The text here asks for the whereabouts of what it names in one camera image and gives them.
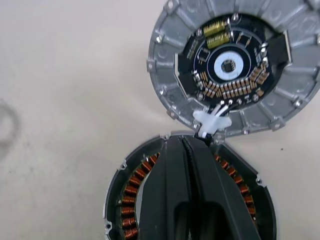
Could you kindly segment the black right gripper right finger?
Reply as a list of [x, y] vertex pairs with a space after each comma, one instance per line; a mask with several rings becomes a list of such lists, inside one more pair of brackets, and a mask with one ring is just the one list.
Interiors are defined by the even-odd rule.
[[192, 240], [261, 240], [240, 186], [236, 171], [200, 139], [184, 138], [191, 204]]

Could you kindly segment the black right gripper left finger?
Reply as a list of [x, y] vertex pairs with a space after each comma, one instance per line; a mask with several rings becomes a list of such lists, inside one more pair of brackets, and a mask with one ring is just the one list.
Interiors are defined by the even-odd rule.
[[143, 187], [139, 240], [199, 240], [202, 190], [189, 141], [164, 143]]

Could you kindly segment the silver motor housing copper coils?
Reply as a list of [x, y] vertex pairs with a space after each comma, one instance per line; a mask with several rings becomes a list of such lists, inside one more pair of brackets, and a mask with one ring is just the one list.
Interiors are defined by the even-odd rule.
[[139, 221], [143, 189], [165, 142], [172, 137], [199, 139], [236, 171], [233, 180], [240, 186], [261, 240], [277, 240], [277, 220], [268, 188], [259, 173], [226, 143], [201, 139], [191, 133], [157, 136], [130, 153], [115, 172], [105, 198], [103, 218], [106, 240], [140, 240]]

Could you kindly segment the silver motor lid circuit board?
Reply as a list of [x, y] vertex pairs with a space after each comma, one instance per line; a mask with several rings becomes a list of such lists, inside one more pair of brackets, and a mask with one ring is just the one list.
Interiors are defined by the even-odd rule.
[[320, 90], [320, 0], [167, 0], [147, 71], [170, 117], [219, 138], [276, 131]]

